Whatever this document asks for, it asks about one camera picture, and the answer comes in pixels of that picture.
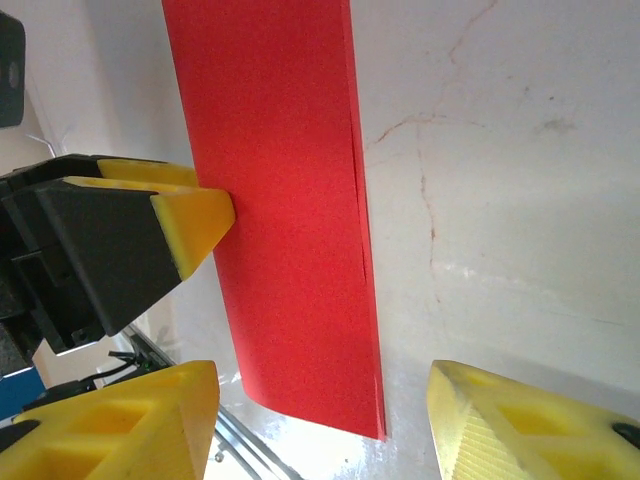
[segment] yellow 3d-printed part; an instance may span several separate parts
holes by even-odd
[[[186,187],[197,187],[198,179],[193,168],[162,162],[146,162],[125,158],[103,158],[98,160],[102,176],[111,180],[170,183]]]
[[[224,190],[103,178],[64,180],[81,187],[157,192],[151,195],[151,204],[182,280],[195,272],[236,219],[231,197]]]
[[[427,406],[444,480],[640,479],[635,420],[449,361],[431,367]]]
[[[0,454],[2,480],[202,479],[218,412],[197,361],[31,410],[40,425]]]

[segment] white surface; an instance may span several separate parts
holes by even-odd
[[[9,3],[62,151],[190,161],[159,1]],[[215,359],[223,403],[310,479],[437,478],[435,358],[640,417],[640,5],[352,10],[390,440],[246,399],[210,259],[150,312],[156,340]]]

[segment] red card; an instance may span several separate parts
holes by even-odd
[[[163,3],[198,176],[238,216],[215,259],[247,394],[384,438],[348,1]]]

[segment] red foam sheet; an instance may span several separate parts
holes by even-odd
[[[384,438],[347,0],[164,0],[196,170],[233,197],[215,251],[247,394]]]

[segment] red paper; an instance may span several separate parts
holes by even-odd
[[[247,394],[384,438],[347,0],[164,0],[196,170],[233,197],[215,251]]]

